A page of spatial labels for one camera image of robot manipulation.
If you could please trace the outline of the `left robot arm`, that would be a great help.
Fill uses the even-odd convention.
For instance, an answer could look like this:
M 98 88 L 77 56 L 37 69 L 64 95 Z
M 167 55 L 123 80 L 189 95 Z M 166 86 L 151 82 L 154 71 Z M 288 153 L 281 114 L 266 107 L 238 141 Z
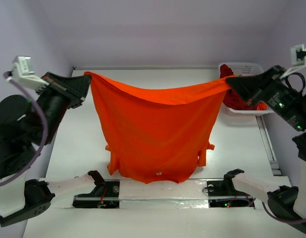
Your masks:
M 57 182 L 26 179 L 66 111 L 85 101 L 91 77 L 50 72 L 21 77 L 6 72 L 5 78 L 20 94 L 0 102 L 0 226 L 37 217 L 57 200 L 104 195 L 106 183 L 98 171 Z

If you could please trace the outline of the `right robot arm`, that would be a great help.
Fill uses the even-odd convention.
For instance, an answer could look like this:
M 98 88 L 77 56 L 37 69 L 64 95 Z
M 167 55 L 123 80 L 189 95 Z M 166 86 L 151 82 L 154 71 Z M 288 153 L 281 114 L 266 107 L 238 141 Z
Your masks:
M 231 76 L 228 85 L 251 105 L 264 102 L 290 127 L 299 132 L 292 138 L 298 150 L 299 183 L 271 186 L 241 169 L 224 175 L 227 194 L 245 192 L 262 203 L 269 217 L 306 235 L 306 79 L 299 72 L 276 65 L 253 76 Z

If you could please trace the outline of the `orange t shirt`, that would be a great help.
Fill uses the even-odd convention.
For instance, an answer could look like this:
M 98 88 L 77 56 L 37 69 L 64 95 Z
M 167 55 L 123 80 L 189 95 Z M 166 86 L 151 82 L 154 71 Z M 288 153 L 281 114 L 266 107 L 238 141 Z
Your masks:
M 207 164 L 209 138 L 229 85 L 224 78 L 143 89 L 93 72 L 91 92 L 110 153 L 108 172 L 143 183 L 187 180 Z

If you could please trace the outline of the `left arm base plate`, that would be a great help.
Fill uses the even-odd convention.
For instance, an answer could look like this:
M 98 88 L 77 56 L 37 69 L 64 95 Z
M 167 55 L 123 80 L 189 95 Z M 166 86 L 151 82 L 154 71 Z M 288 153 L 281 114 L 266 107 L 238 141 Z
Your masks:
M 72 205 L 74 208 L 116 209 L 120 207 L 119 191 L 119 180 L 106 181 L 90 193 L 76 195 Z

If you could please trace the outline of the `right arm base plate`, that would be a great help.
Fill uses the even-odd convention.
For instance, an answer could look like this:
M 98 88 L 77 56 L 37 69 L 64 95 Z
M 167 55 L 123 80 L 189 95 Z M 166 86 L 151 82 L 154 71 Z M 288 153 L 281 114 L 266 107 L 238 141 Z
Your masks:
M 208 196 L 210 208 L 255 207 L 255 199 L 252 196 L 235 190 L 223 179 L 208 180 L 202 192 Z

